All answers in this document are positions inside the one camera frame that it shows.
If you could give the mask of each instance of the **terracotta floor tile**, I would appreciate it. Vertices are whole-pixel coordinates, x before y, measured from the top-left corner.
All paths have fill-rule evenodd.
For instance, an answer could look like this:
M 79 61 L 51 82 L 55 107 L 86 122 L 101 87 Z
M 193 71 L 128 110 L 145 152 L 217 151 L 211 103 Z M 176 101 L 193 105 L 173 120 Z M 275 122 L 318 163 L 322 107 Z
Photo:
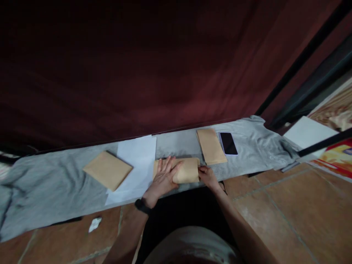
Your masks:
M 248 175 L 234 177 L 224 181 L 225 189 L 229 197 L 236 198 L 248 192 L 260 188 L 259 183 L 254 177 Z
M 352 263 L 352 205 L 310 170 L 267 189 L 320 264 Z
M 352 201 L 352 183 L 343 180 L 335 175 L 325 172 L 321 169 L 314 168 L 314 170 L 320 175 L 338 188 L 344 195 L 348 196 L 350 201 Z
M 122 210 L 121 228 L 123 228 L 124 223 L 125 223 L 126 221 L 128 221 L 128 219 L 129 219 L 129 213 L 130 213 L 132 210 L 136 210 L 136 207 L 135 207 L 135 204 L 134 204 L 134 203 L 129 203 L 129 204 L 123 205 L 123 206 L 121 207 L 121 210 Z
M 86 260 L 86 261 L 84 261 L 84 262 L 81 262 L 81 264 L 95 264 L 95 259 L 94 258 L 91 258 L 91 259 L 89 259 L 89 260 Z
M 106 256 L 107 256 L 107 253 L 97 256 L 94 260 L 94 264 L 102 264 Z
M 263 172 L 261 174 L 256 175 L 255 177 L 260 181 L 262 185 L 268 185 L 270 183 L 277 182 L 278 180 L 281 180 L 283 178 L 286 178 L 288 176 L 291 176 L 293 174 L 299 173 L 301 171 L 304 171 L 306 169 L 311 169 L 312 166 L 307 164 L 307 163 L 302 163 L 291 170 L 282 173 L 280 170 L 268 170 L 266 172 Z
M 314 263 L 263 191 L 238 199 L 234 205 L 279 263 Z
M 17 263 L 21 258 L 34 231 L 26 232 L 20 236 L 0 243 L 1 263 Z
M 39 229 L 22 263 L 69 263 L 112 246 L 118 233 L 120 207 L 84 216 L 81 221 Z M 92 220 L 103 219 L 88 233 Z

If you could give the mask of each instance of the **folded envelope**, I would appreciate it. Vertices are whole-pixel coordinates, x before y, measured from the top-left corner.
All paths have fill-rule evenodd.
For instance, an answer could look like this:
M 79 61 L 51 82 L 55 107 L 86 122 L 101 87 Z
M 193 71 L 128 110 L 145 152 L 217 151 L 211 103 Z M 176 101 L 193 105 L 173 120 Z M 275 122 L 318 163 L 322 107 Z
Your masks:
M 83 171 L 88 173 L 106 188 L 115 191 L 133 167 L 106 151 L 88 163 Z
M 174 183 L 193 183 L 199 182 L 198 177 L 198 166 L 200 166 L 199 158 L 180 158 L 175 159 L 172 168 L 176 166 L 176 164 L 180 161 L 183 161 L 183 165 L 181 166 L 180 170 L 175 174 L 172 178 Z M 153 171 L 153 179 L 157 173 L 159 161 L 154 161 L 154 171 Z
M 214 129 L 197 130 L 197 139 L 201 145 L 207 165 L 227 162 L 227 158 Z

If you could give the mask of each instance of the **black phone screen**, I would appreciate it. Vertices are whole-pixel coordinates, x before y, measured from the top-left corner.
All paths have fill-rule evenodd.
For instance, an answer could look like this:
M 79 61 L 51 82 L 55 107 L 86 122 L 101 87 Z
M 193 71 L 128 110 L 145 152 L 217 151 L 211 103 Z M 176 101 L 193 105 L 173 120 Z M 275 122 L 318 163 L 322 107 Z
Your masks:
M 225 154 L 238 155 L 234 139 L 232 138 L 231 133 L 220 133 L 220 137 Z

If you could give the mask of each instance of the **black watch strap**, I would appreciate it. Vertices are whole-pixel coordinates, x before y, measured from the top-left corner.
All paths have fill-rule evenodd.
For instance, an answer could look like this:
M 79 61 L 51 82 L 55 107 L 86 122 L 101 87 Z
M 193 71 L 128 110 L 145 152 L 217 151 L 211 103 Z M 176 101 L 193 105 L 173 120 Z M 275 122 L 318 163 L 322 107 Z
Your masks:
M 144 204 L 144 201 L 141 199 L 138 199 L 137 201 L 135 201 L 135 207 L 140 210 L 143 213 L 146 213 L 147 215 L 151 214 L 151 209 L 149 207 L 147 207 Z

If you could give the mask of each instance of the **hand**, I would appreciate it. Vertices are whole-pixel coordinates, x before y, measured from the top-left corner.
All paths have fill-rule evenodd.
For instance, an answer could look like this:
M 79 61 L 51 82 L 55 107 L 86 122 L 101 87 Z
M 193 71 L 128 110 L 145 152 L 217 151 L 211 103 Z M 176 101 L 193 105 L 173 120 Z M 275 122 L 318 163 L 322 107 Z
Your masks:
M 154 180 L 143 195 L 146 206 L 149 208 L 153 208 L 162 195 L 179 187 L 178 184 L 172 181 L 172 178 L 179 171 L 183 162 L 180 161 L 173 169 L 171 169 L 174 161 L 175 157 L 171 158 L 171 156 L 166 159 L 164 164 L 162 159 L 159 159 L 158 169 Z
M 217 182 L 217 178 L 213 172 L 213 170 L 207 166 L 201 166 L 198 168 L 198 173 L 200 179 L 205 183 L 205 185 L 212 190 L 213 192 L 221 189 L 219 183 Z

